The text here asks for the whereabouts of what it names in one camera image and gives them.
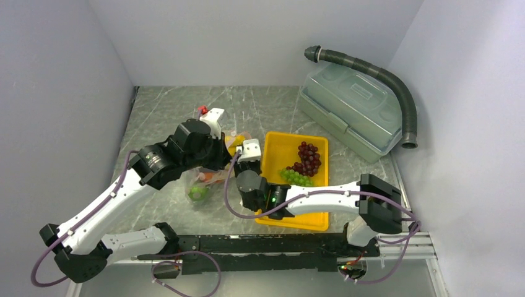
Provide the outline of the yellow banana bunch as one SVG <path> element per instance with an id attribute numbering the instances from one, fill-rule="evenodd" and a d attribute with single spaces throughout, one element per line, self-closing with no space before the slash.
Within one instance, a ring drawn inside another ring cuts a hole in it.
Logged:
<path id="1" fill-rule="evenodd" d="M 247 136 L 244 132 L 230 131 L 225 133 L 225 145 L 231 156 L 236 154 L 237 147 L 242 145 Z"/>

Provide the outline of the clear pink zip top bag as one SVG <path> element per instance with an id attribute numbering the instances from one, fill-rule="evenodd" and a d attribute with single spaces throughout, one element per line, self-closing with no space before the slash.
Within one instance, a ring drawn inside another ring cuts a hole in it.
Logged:
<path id="1" fill-rule="evenodd" d="M 251 139 L 251 135 L 244 131 L 244 133 L 246 134 L 247 136 L 247 139 Z M 222 170 L 210 170 L 210 169 L 207 169 L 207 168 L 204 168 L 204 167 L 197 167 L 197 168 L 194 168 L 194 169 L 191 169 L 187 172 L 185 172 L 182 177 L 183 177 L 183 181 L 184 181 L 184 190 L 185 190 L 185 196 L 186 198 L 190 201 L 190 202 L 193 202 L 191 201 L 188 196 L 187 196 L 187 193 L 188 193 L 188 190 L 190 189 L 191 186 L 204 186 L 204 185 L 208 185 L 210 187 L 210 192 L 209 192 L 209 196 L 207 199 L 209 199 L 212 194 L 218 190 L 219 188 L 219 185 L 221 183 L 223 183 L 225 180 L 226 180 L 226 177 L 227 177 L 227 171 L 229 170 L 229 167 L 230 167 L 230 164 L 228 163 L 226 165 L 226 167 Z M 221 172 L 224 176 L 224 180 L 222 182 L 219 182 L 219 183 L 214 183 L 214 184 L 206 184 L 206 183 L 202 183 L 199 181 L 199 178 L 198 178 L 198 174 L 199 173 L 219 173 Z"/>

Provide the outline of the green grapes bunch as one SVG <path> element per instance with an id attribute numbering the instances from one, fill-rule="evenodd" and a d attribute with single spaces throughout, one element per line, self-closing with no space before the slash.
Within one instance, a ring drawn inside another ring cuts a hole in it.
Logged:
<path id="1" fill-rule="evenodd" d="M 279 171 L 280 177 L 290 185 L 313 187 L 314 182 L 307 175 L 302 175 L 293 169 L 283 169 Z"/>

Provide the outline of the green artichoke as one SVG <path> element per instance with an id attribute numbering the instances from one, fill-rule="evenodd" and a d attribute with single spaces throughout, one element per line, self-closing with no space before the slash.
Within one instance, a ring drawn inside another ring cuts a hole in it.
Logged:
<path id="1" fill-rule="evenodd" d="M 210 192 L 210 187 L 208 185 L 204 186 L 191 186 L 188 190 L 187 196 L 193 202 L 204 201 L 208 198 Z"/>

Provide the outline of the dark red grapes bunch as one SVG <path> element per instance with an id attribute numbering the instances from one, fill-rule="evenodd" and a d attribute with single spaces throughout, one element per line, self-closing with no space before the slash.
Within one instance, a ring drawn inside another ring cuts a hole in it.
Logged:
<path id="1" fill-rule="evenodd" d="M 322 165 L 319 148 L 312 143 L 303 141 L 298 146 L 297 154 L 300 161 L 296 161 L 291 166 L 287 166 L 286 170 L 293 170 L 307 177 L 315 176 Z"/>

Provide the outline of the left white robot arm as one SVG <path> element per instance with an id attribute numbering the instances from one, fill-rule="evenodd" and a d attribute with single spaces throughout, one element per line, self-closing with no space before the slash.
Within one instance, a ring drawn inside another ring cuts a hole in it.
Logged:
<path id="1" fill-rule="evenodd" d="M 40 230 L 47 252 L 65 278 L 83 283 L 105 267 L 133 256 L 158 255 L 163 260 L 179 251 L 173 228 L 156 223 L 150 228 L 113 235 L 113 225 L 142 199 L 188 170 L 221 170 L 231 160 L 217 119 L 188 119 L 163 142 L 130 151 L 118 179 L 80 213 L 62 224 Z"/>

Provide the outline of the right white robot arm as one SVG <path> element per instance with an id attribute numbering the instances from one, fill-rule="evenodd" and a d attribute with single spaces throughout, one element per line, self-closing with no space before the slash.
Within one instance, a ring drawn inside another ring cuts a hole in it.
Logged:
<path id="1" fill-rule="evenodd" d="M 373 174 L 336 186 L 311 187 L 270 183 L 245 162 L 232 160 L 242 206 L 251 218 L 273 220 L 320 212 L 355 215 L 341 240 L 344 254 L 355 257 L 377 235 L 402 232 L 401 192 Z"/>

